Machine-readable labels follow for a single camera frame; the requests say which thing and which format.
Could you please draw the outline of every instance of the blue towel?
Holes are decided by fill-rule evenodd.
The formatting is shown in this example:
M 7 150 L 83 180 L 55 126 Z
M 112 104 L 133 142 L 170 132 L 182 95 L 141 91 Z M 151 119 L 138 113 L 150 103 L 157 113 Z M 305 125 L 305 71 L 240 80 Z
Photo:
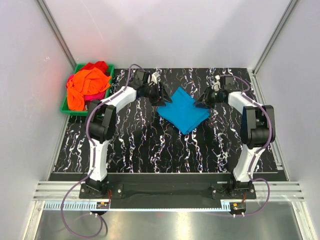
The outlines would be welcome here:
M 172 103 L 166 102 L 166 106 L 159 106 L 156 111 L 183 134 L 190 133 L 210 116 L 208 109 L 195 107 L 195 100 L 181 87 L 175 91 L 171 100 Z

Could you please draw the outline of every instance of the white panel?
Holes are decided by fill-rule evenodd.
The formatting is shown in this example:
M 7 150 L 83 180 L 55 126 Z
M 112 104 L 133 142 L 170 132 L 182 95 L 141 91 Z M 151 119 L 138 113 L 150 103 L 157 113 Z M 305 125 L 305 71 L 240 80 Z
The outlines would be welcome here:
M 300 1 L 258 73 L 290 177 L 320 235 L 320 1 Z
M 0 1 L 0 33 L 0 239 L 17 240 L 50 170 L 72 69 L 35 0 Z
M 46 0 L 78 63 L 253 68 L 290 0 Z

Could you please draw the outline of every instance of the green plastic bin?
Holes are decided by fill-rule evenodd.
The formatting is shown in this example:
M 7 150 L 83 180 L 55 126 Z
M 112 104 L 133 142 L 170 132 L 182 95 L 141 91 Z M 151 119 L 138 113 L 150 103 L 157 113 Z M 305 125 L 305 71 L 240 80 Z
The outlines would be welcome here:
M 74 74 L 76 74 L 84 65 L 86 64 L 77 64 L 74 70 Z M 111 79 L 109 81 L 109 83 L 112 83 L 112 80 L 115 76 L 115 66 L 113 64 L 108 64 L 108 70 L 106 71 L 107 73 L 110 73 Z M 109 97 L 109 93 L 110 93 L 110 87 L 105 91 L 105 96 L 104 98 Z M 65 94 L 62 106 L 61 106 L 61 112 L 64 114 L 69 114 L 70 116 L 87 116 L 88 111 L 72 111 L 69 109 L 68 107 L 68 102 L 67 102 L 67 94 Z

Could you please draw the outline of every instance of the purple cable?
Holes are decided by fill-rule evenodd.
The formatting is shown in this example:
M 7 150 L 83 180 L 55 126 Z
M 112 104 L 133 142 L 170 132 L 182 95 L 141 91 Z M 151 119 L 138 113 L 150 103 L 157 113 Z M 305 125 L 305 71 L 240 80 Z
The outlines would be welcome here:
M 250 90 L 250 88 L 251 88 L 250 85 L 249 85 L 249 83 L 246 82 L 245 80 L 243 80 L 242 78 L 240 78 L 240 77 L 238 77 L 238 76 L 234 76 L 234 75 L 225 74 L 225 75 L 220 75 L 220 77 L 234 77 L 235 79 L 239 80 L 240 82 L 244 83 L 244 84 L 247 86 L 247 89 L 243 90 L 243 91 L 241 92 L 241 95 L 242 95 L 246 100 L 248 100 L 249 102 L 251 102 L 253 105 L 255 105 L 256 107 L 258 107 L 258 108 L 263 112 L 263 114 L 265 115 L 267 124 L 268 124 L 268 126 L 269 126 L 269 136 L 268 136 L 268 139 L 267 139 L 265 145 L 263 145 L 261 148 L 259 148 L 259 149 L 257 150 L 256 154 L 259 153 L 260 151 L 266 149 L 267 146 L 270 144 L 271 138 L 272 138 L 272 125 L 271 125 L 271 120 L 270 120 L 270 117 L 269 117 L 269 115 L 267 114 L 266 110 L 265 110 L 262 106 L 260 106 L 257 102 L 255 102 L 254 100 L 252 100 L 250 97 L 248 97 L 248 96 L 246 95 L 246 92 L 248 92 L 248 91 Z M 252 182 L 257 182 L 257 181 L 263 181 L 263 182 L 265 182 L 266 187 L 267 187 L 267 189 L 268 189 L 268 194 L 267 194 L 265 203 L 262 205 L 262 207 L 261 207 L 259 210 L 255 211 L 255 212 L 246 214 L 246 216 L 253 216 L 253 215 L 257 214 L 257 213 L 260 213 L 260 212 L 266 207 L 266 205 L 268 204 L 269 199 L 270 199 L 270 186 L 269 186 L 269 183 L 267 182 L 267 180 L 265 180 L 264 178 L 261 178 L 261 177 L 260 177 L 260 178 L 253 179 L 252 176 L 251 176 L 251 169 L 252 169 L 252 166 L 253 166 L 255 160 L 256 160 L 256 155 L 253 156 L 253 158 L 252 158 L 252 160 L 251 160 L 251 162 L 250 162 L 249 168 L 248 168 L 249 178 L 250 178 L 250 180 L 251 180 Z
M 115 98 L 118 97 L 121 93 L 123 93 L 124 90 L 126 90 L 128 84 L 129 84 L 129 80 L 130 80 L 130 78 L 131 78 L 131 69 L 132 69 L 133 66 L 137 66 L 138 68 L 144 70 L 144 69 L 143 69 L 142 67 L 140 67 L 139 65 L 137 65 L 137 64 L 132 64 L 132 65 L 129 67 L 129 74 L 128 74 L 128 78 L 127 78 L 127 80 L 126 80 L 124 89 L 121 90 L 121 91 L 116 92 L 114 95 L 111 96 L 111 98 L 107 99 L 106 101 L 101 102 L 98 106 L 96 106 L 96 107 L 93 109 L 93 111 L 90 113 L 89 118 L 88 118 L 87 123 L 86 123 L 86 126 L 85 126 L 85 134 L 86 134 L 86 137 L 87 137 L 88 140 L 93 144 L 93 161 L 92 161 L 92 166 L 91 166 L 92 170 L 88 173 L 87 176 L 85 176 L 83 179 L 81 179 L 80 181 L 78 181 L 75 185 L 73 185 L 73 186 L 66 192 L 65 196 L 63 197 L 63 200 L 62 200 L 62 203 L 61 203 L 61 207 L 60 207 L 61 218 L 62 218 L 62 222 L 63 222 L 65 228 L 66 228 L 70 233 L 72 233 L 73 235 L 75 235 L 75 236 L 77 236 L 77 237 L 79 237 L 79 238 L 83 238 L 83 239 L 93 239 L 93 238 L 95 238 L 95 237 L 98 236 L 98 235 L 100 234 L 100 232 L 102 231 L 103 222 L 104 222 L 103 218 L 102 218 L 100 215 L 97 215 L 97 216 L 99 217 L 100 221 L 101 221 L 101 226 L 100 226 L 99 231 L 98 231 L 96 234 L 94 234 L 94 235 L 84 236 L 84 235 L 80 235 L 80 234 L 74 232 L 74 231 L 68 226 L 68 224 L 67 224 L 67 222 L 66 222 L 66 219 L 65 219 L 65 214 L 64 214 L 64 205 L 65 205 L 65 201 L 66 201 L 69 193 L 71 193 L 71 191 L 72 191 L 77 185 L 81 184 L 81 182 L 83 182 L 83 181 L 85 181 L 86 179 L 88 179 L 88 178 L 91 176 L 91 174 L 94 172 L 94 167 L 95 167 L 95 163 L 96 163 L 96 144 L 95 144 L 95 142 L 92 140 L 92 138 L 89 136 L 89 123 L 90 123 L 91 118 L 94 116 L 94 114 L 95 114 L 95 112 L 97 111 L 98 108 L 100 108 L 102 105 L 110 102 L 111 100 L 115 99 Z

